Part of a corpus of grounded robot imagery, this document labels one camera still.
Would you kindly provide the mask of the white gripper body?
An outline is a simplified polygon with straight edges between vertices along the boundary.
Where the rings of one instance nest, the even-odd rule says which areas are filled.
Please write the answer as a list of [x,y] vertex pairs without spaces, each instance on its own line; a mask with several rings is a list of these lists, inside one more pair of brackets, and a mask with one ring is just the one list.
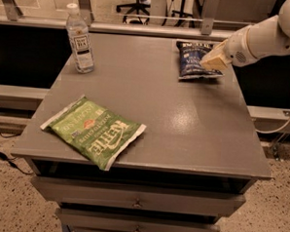
[[250,35],[256,33],[255,29],[255,25],[246,25],[227,39],[224,55],[232,65],[243,67],[259,60],[250,48]]

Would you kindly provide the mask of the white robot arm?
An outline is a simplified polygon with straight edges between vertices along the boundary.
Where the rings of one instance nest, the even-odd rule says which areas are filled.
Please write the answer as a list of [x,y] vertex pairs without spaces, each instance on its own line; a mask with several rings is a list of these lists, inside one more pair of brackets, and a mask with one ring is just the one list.
[[229,64],[243,67],[271,56],[290,56],[290,0],[277,16],[246,25],[204,55],[205,69],[223,70]]

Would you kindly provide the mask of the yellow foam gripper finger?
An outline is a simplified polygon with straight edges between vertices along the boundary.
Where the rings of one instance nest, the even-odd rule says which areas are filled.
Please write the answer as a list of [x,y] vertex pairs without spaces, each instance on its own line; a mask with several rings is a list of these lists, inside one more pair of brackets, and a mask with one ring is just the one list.
[[199,63],[205,69],[224,70],[232,64],[232,59],[226,55],[223,48],[214,48],[204,55]]

